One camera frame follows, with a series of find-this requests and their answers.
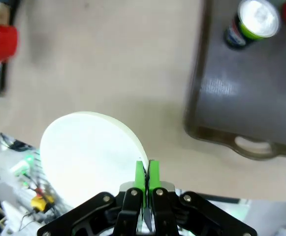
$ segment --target black tray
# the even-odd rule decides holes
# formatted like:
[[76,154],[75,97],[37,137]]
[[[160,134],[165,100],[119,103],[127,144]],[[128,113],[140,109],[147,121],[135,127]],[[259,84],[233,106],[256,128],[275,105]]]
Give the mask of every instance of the black tray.
[[[223,33],[240,0],[204,2],[186,132],[256,160],[286,156],[286,26],[282,23],[272,38],[235,51],[226,46]],[[272,150],[255,153],[239,147],[238,136],[266,141]]]
[[[10,6],[10,19],[9,24],[14,24],[14,19],[16,16],[16,11],[19,7],[20,0],[0,0],[0,2],[3,2]],[[6,62],[0,62],[0,93],[5,88],[5,77],[6,77],[6,70],[7,70],[7,63]]]

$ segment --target can lid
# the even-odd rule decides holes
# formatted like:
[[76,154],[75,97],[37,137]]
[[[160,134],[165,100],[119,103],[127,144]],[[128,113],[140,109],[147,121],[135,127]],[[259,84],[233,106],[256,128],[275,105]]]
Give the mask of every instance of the can lid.
[[280,27],[280,16],[276,8],[266,0],[243,0],[238,15],[243,25],[260,37],[271,37]]

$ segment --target can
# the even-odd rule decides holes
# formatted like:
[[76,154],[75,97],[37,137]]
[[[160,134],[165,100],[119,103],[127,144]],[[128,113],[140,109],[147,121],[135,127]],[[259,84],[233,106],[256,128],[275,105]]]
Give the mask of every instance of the can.
[[268,1],[242,0],[224,33],[224,40],[231,48],[244,49],[255,41],[277,34],[280,25],[280,15]]

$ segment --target white disc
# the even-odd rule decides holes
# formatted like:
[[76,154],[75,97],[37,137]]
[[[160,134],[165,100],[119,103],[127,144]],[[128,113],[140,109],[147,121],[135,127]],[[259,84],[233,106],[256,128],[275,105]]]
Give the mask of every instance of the white disc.
[[76,207],[99,192],[116,196],[134,181],[136,161],[148,160],[136,135],[120,121],[79,112],[55,120],[40,145],[42,167],[55,191]]

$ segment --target beige table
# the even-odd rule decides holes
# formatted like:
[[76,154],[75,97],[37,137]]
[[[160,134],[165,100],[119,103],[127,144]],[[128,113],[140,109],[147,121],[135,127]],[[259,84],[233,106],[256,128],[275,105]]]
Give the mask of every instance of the beige table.
[[286,200],[286,158],[251,161],[183,130],[200,0],[24,3],[18,54],[0,98],[0,131],[39,147],[56,118],[99,112],[130,127],[147,156],[161,161],[162,180],[178,188]]

